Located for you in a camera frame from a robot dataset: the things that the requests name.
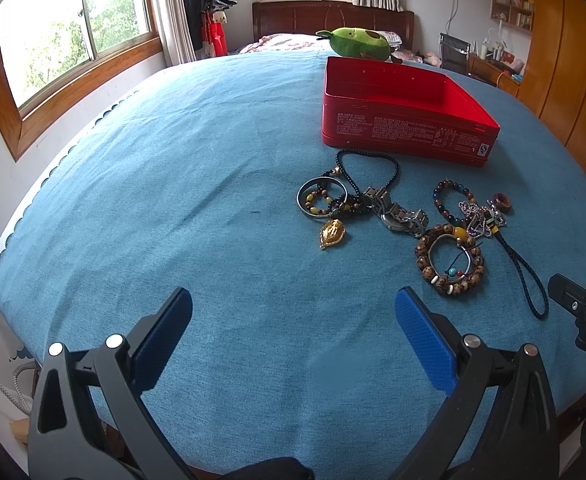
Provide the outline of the black cord lanyard charm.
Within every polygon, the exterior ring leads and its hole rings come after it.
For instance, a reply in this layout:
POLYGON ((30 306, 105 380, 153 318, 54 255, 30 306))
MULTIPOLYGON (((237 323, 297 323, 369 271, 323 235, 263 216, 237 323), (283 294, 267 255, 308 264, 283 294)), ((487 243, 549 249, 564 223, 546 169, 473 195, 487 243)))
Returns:
POLYGON ((494 220, 488 221, 488 230, 490 235, 500 244, 500 246, 506 252, 513 263, 514 269, 520 280, 522 291, 528 305, 530 313, 540 322, 545 321, 550 313, 550 302, 540 277, 532 266, 506 241, 500 231, 500 226, 494 220), (537 287, 539 296, 541 298, 541 307, 535 304, 534 298, 532 298, 532 292, 528 286, 528 278, 532 280, 534 285, 537 287))

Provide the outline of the gold pendant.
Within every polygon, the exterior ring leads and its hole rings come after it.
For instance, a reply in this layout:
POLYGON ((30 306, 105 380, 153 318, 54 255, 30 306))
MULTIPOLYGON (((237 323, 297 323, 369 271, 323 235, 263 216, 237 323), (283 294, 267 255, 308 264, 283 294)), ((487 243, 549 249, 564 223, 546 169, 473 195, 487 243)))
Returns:
POLYGON ((340 219, 332 219, 322 226, 319 235, 319 246, 322 250, 340 244, 346 234, 343 222, 340 219))

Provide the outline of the silver bangle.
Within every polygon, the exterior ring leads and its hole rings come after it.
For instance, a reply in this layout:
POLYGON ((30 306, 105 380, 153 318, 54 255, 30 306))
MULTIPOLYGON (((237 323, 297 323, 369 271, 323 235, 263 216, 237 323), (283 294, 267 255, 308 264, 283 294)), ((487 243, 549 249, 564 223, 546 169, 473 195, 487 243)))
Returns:
POLYGON ((300 211, 314 220, 337 218, 349 194, 340 179, 321 176, 308 180, 298 190, 296 203, 300 211))

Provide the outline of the wooden wardrobe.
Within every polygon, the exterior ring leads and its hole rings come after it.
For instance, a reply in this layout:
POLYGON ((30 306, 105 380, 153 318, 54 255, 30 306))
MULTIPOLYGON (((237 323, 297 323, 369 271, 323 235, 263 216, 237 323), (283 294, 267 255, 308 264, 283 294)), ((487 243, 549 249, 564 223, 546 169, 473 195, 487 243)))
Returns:
POLYGON ((586 0, 536 0, 517 97, 586 174, 586 0))

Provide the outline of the wooden desk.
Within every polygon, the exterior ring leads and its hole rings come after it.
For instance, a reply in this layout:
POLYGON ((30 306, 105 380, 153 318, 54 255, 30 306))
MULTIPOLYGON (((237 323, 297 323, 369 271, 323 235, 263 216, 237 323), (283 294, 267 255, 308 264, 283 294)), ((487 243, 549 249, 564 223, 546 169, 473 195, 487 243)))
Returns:
POLYGON ((468 57, 468 72, 471 77, 509 93, 514 98, 517 98, 520 93, 521 84, 507 70, 502 70, 476 54, 468 57))

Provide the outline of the black desk chair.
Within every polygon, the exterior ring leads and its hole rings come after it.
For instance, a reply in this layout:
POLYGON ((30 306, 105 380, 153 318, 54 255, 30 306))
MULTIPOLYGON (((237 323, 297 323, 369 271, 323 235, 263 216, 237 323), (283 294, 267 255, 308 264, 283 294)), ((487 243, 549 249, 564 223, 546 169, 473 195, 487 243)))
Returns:
POLYGON ((462 39, 450 36, 442 32, 439 35, 440 58, 442 68, 468 76, 468 57, 471 45, 462 39))

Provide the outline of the blue bed cover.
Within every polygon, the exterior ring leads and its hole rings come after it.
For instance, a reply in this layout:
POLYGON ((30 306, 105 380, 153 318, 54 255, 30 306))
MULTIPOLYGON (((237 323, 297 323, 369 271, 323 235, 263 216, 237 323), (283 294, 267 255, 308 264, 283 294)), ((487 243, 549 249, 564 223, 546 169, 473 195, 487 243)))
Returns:
POLYGON ((442 405, 400 330, 410 286, 461 333, 531 342, 565 410, 586 392, 572 317, 530 307, 502 246, 458 298, 414 239, 373 216, 342 244, 296 194, 335 153, 321 139, 326 56, 242 54, 167 68, 130 90, 43 183, 0 258, 0 311, 37 358, 127 333, 177 287, 193 318, 144 401, 183 459, 227 472, 293 456, 320 479, 385 479, 442 405))

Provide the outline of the red tin box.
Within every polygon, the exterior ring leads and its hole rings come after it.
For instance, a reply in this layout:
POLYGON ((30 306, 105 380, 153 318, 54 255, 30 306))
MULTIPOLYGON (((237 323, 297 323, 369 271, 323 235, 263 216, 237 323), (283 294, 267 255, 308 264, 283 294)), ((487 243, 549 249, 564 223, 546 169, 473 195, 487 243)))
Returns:
POLYGON ((410 64, 326 59, 321 134, 332 148, 485 165, 498 122, 460 84, 410 64))

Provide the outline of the folded patterned blanket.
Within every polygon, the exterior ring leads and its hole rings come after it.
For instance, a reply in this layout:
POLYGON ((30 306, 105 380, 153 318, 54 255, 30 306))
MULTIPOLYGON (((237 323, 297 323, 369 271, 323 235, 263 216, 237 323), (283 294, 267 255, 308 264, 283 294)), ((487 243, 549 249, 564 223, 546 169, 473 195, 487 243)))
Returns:
POLYGON ((378 33, 383 36, 389 47, 395 51, 401 49, 404 45, 404 40, 402 40, 401 36, 398 35, 396 32, 389 32, 388 30, 379 30, 378 33))

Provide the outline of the green avocado plush toy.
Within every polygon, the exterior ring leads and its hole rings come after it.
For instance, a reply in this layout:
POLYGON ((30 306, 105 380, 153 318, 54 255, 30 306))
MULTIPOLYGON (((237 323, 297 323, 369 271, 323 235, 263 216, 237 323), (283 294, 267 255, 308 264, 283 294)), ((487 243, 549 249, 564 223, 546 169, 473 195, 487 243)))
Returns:
POLYGON ((381 62, 401 63, 394 55, 395 48, 384 35, 374 30, 358 27, 340 27, 318 30, 316 36, 328 40, 331 49, 343 58, 358 58, 381 62))

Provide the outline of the side window curtain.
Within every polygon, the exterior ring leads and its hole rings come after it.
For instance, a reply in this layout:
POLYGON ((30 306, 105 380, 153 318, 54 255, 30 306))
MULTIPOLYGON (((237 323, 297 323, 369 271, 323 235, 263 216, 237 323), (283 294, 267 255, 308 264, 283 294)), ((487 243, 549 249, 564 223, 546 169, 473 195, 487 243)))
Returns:
POLYGON ((168 67, 196 60, 183 0, 153 0, 155 24, 168 67))

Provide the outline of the wooden framed side window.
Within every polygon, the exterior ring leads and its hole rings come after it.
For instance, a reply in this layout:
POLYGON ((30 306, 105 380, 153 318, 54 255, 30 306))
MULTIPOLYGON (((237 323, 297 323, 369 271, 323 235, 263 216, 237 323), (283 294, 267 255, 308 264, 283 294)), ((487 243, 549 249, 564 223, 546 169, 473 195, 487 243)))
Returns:
POLYGON ((0 136, 12 159, 161 50, 152 0, 1 0, 0 136))

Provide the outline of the wooden headboard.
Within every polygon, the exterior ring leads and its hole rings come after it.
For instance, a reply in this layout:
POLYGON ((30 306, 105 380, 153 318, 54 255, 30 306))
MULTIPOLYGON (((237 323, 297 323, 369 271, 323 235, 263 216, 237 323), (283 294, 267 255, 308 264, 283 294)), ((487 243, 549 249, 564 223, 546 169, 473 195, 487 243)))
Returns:
POLYGON ((252 13, 254 40, 277 32, 311 35, 320 29, 360 27, 396 32, 405 49, 413 47, 412 11, 368 8, 337 0, 290 0, 254 2, 252 13))

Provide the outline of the coat rack with clothes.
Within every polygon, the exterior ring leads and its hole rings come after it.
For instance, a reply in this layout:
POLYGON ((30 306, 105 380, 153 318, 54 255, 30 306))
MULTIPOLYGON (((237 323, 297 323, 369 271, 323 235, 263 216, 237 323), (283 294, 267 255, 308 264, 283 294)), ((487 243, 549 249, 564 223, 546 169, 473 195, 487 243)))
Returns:
POLYGON ((228 51, 223 25, 236 0, 183 0, 191 44, 200 58, 219 58, 228 51))

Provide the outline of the wall shelf with books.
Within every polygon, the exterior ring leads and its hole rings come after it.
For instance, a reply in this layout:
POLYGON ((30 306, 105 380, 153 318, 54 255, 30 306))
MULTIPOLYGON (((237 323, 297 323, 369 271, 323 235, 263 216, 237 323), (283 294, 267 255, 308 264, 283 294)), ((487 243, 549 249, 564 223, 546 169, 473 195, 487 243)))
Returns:
POLYGON ((492 0, 490 16, 500 26, 508 25, 523 32, 532 32, 536 0, 492 0))

